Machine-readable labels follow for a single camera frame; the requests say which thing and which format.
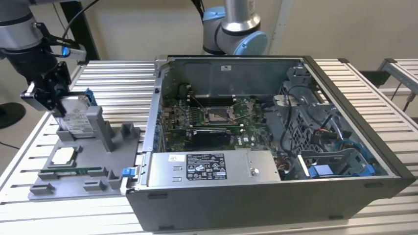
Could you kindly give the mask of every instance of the white wall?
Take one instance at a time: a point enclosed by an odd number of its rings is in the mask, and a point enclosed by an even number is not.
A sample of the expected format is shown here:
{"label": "white wall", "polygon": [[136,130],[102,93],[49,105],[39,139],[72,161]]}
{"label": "white wall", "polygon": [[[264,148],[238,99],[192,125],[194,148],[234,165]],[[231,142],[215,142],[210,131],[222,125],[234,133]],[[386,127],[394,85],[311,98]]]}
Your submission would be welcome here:
{"label": "white wall", "polygon": [[[255,1],[270,36],[280,2]],[[206,8],[220,5],[223,0],[204,0]],[[202,21],[190,0],[103,0],[87,16],[100,59],[154,60],[159,54],[202,53]]]}
{"label": "white wall", "polygon": [[[57,15],[55,13],[52,4],[35,6],[31,8],[35,18],[39,22],[44,22],[48,27],[51,34],[61,36],[63,27],[59,22]],[[65,17],[60,10],[60,5],[57,4],[57,10],[60,13],[60,18],[65,24]],[[65,60],[68,64],[69,72],[72,72],[76,62],[72,60]],[[15,71],[11,63],[7,59],[0,61],[0,104],[4,102],[21,102],[20,93],[28,88],[27,80]]]}
{"label": "white wall", "polygon": [[279,54],[347,58],[375,70],[383,58],[418,57],[417,0],[292,0]]}

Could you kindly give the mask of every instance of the aluminum rail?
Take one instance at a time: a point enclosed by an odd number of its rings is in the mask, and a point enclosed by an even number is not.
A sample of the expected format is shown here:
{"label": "aluminum rail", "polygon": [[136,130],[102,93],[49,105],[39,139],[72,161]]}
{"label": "aluminum rail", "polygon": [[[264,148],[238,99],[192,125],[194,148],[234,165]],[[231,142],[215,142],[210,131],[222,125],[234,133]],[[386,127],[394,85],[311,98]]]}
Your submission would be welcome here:
{"label": "aluminum rail", "polygon": [[[317,60],[383,141],[418,177],[418,126],[350,63]],[[152,62],[99,61],[77,67],[73,91],[95,90],[104,118],[115,125],[134,121],[146,128],[154,84]],[[0,178],[0,233],[139,234],[143,231],[123,196],[28,201],[29,186],[53,145],[56,122],[45,115]],[[375,235],[418,234],[418,183],[394,198],[374,201],[349,220],[171,233],[171,235]]]}
{"label": "aluminum rail", "polygon": [[387,71],[418,94],[418,59],[385,59],[378,70]]}

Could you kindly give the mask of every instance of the power supply label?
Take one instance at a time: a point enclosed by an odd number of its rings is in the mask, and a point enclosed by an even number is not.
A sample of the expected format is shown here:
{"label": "power supply label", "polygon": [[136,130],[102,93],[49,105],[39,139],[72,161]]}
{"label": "power supply label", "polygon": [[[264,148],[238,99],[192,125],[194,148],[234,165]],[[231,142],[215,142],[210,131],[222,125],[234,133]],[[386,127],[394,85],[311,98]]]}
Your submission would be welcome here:
{"label": "power supply label", "polygon": [[226,180],[227,166],[219,154],[188,154],[186,156],[188,180]]}

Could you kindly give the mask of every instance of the floor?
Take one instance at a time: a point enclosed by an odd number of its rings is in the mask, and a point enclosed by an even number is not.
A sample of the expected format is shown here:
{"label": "floor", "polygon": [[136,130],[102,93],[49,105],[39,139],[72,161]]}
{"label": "floor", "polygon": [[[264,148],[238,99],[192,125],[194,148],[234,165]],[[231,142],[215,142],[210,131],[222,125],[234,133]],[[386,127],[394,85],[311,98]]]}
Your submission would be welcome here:
{"label": "floor", "polygon": [[[27,108],[27,115],[12,126],[0,129],[0,142],[20,147],[27,140],[44,112],[35,110],[27,103],[21,103]],[[3,174],[17,150],[0,145],[0,175]]]}

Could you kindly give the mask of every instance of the blue plastic tab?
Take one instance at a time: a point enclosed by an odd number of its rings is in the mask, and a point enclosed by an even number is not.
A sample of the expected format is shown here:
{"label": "blue plastic tab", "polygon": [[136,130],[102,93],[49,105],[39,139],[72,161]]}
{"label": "blue plastic tab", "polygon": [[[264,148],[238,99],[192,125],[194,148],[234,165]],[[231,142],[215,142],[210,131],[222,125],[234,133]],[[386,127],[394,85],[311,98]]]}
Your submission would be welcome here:
{"label": "blue plastic tab", "polygon": [[262,55],[267,42],[267,34],[263,31],[251,33],[235,48],[234,55]]}
{"label": "blue plastic tab", "polygon": [[87,88],[87,90],[84,91],[84,94],[87,95],[87,97],[89,99],[89,105],[91,106],[97,106],[96,98],[93,97],[92,90]]}
{"label": "blue plastic tab", "polygon": [[358,176],[373,176],[374,175],[374,168],[370,164],[366,165],[365,169],[361,171]]}
{"label": "blue plastic tab", "polygon": [[214,19],[219,19],[222,17],[224,17],[224,7],[223,6],[216,6],[216,7],[211,7],[207,8],[204,13],[203,13],[203,21],[208,21],[208,20],[214,20]]}
{"label": "blue plastic tab", "polygon": [[126,168],[122,170],[122,177],[134,178],[135,176],[135,169]]}

